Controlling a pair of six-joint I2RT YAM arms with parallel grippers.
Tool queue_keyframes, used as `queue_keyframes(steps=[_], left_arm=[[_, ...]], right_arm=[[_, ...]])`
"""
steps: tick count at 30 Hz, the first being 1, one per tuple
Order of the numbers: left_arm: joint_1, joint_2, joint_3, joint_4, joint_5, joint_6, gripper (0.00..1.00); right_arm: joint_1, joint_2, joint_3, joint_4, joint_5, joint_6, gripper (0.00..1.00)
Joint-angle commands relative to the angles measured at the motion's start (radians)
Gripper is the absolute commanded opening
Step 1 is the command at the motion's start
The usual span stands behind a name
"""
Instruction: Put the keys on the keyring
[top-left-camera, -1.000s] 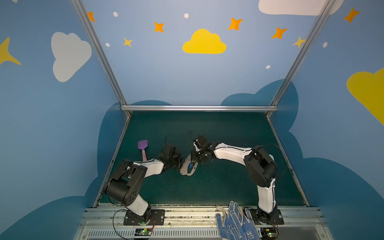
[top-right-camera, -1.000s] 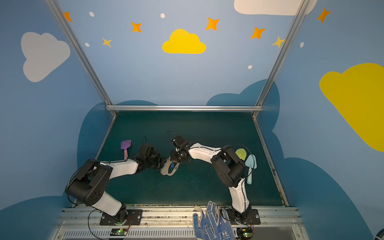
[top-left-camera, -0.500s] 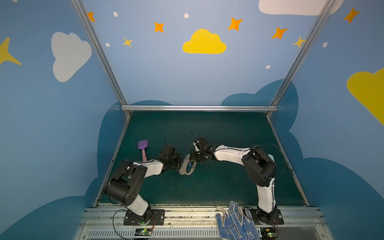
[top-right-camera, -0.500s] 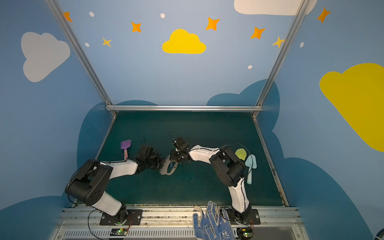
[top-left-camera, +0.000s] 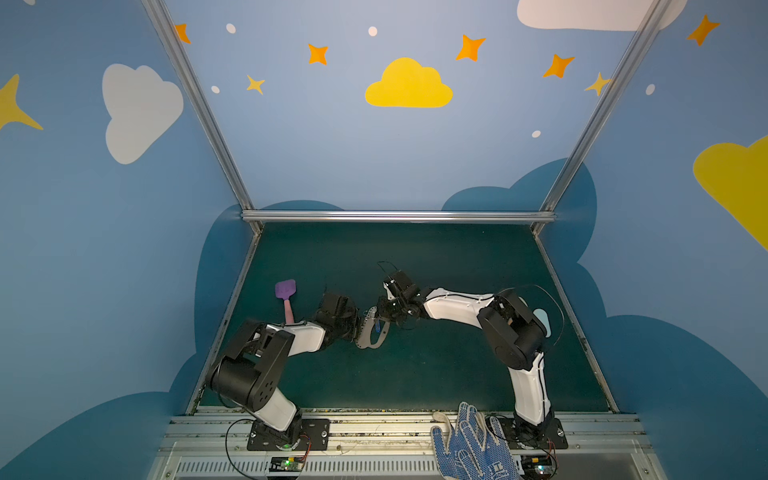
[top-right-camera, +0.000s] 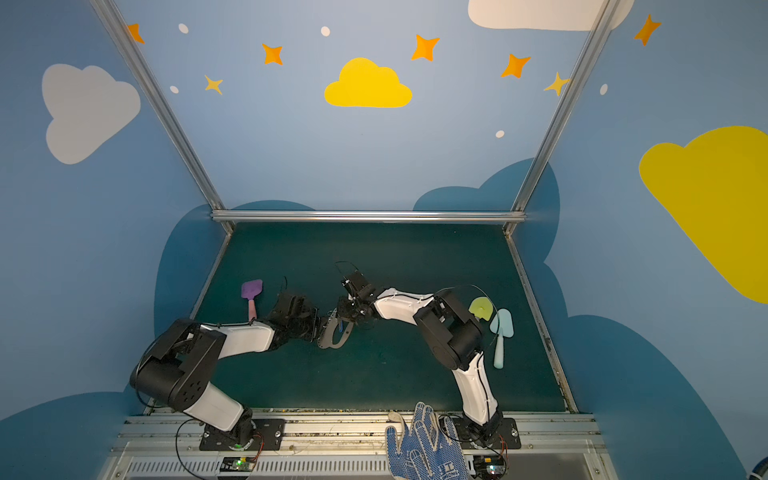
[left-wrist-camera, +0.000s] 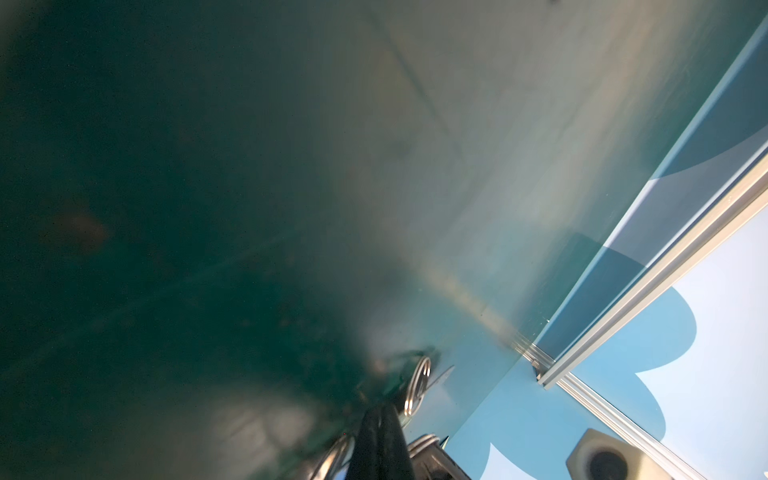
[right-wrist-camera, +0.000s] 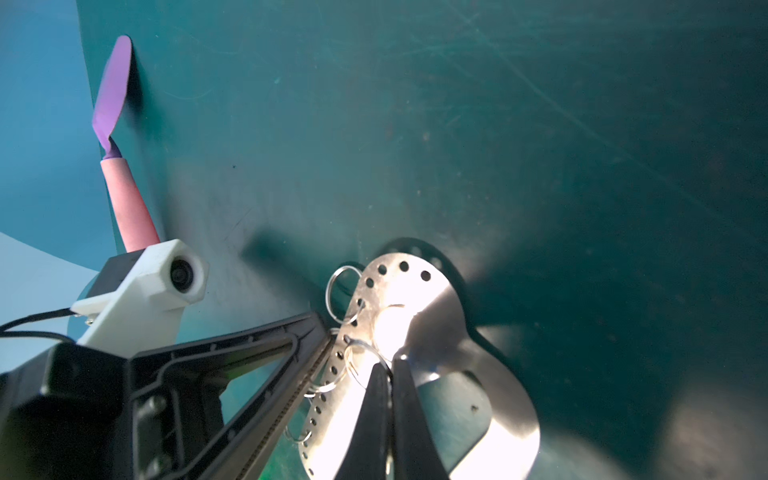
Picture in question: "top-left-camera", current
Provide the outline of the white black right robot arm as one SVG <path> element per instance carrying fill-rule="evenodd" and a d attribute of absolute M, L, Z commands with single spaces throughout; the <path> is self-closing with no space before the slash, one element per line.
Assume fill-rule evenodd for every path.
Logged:
<path fill-rule="evenodd" d="M 480 329 L 494 355 L 509 371 L 515 407 L 514 441 L 538 449 L 566 449 L 562 423 L 554 415 L 544 375 L 544 340 L 550 331 L 513 289 L 480 295 L 436 288 L 422 294 L 417 287 L 385 285 L 386 294 L 368 310 L 359 346 L 381 323 L 384 337 L 391 324 L 409 317 L 447 320 Z"/>

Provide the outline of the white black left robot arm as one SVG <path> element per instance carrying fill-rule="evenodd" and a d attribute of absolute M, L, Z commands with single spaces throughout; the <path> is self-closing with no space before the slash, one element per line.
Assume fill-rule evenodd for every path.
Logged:
<path fill-rule="evenodd" d="M 303 442 L 302 415 L 278 388 L 286 363 L 337 340 L 353 341 L 359 325 L 350 298 L 326 293 L 307 321 L 273 325 L 248 320 L 239 327 L 209 369 L 206 387 L 252 415 L 251 450 L 289 450 Z"/>

